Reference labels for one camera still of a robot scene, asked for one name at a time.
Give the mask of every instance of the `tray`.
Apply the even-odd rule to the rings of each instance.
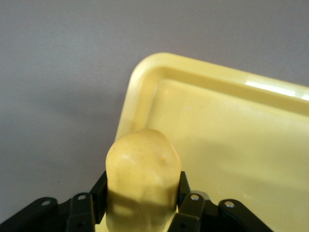
[[[309,88],[173,54],[132,73],[116,138],[163,132],[193,190],[241,201],[276,232],[309,231]]]

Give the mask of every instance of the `yellow tray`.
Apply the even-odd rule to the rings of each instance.
[[[163,132],[192,190],[276,232],[309,231],[309,88],[173,54],[134,70],[116,138]]]

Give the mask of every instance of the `screw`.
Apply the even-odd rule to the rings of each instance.
[[[235,207],[234,203],[232,203],[232,202],[230,202],[230,201],[224,202],[224,204],[225,204],[226,207],[228,207],[228,208],[234,208],[234,207]]]
[[[191,200],[193,200],[193,201],[198,201],[198,200],[199,200],[199,196],[196,195],[196,194],[192,194],[192,195],[191,195]]]

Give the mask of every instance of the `potato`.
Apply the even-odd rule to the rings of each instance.
[[[142,129],[119,138],[106,157],[110,232],[162,232],[174,215],[181,161],[165,135]]]

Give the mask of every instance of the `gray table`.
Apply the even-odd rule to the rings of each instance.
[[[91,189],[130,74],[157,52],[309,86],[309,3],[2,0],[0,222]]]

